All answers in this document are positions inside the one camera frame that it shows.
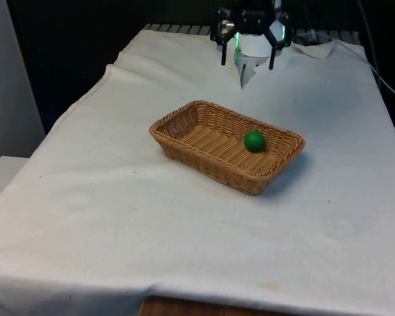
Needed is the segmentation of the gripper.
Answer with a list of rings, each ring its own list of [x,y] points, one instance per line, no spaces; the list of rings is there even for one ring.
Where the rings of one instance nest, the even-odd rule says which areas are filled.
[[[222,24],[227,21],[232,26],[225,33]],[[221,46],[221,64],[226,64],[228,42],[238,33],[263,34],[269,45],[269,70],[274,67],[275,57],[285,47],[290,46],[290,15],[280,13],[276,19],[275,2],[266,0],[235,1],[234,8],[218,8],[210,30],[210,40]]]

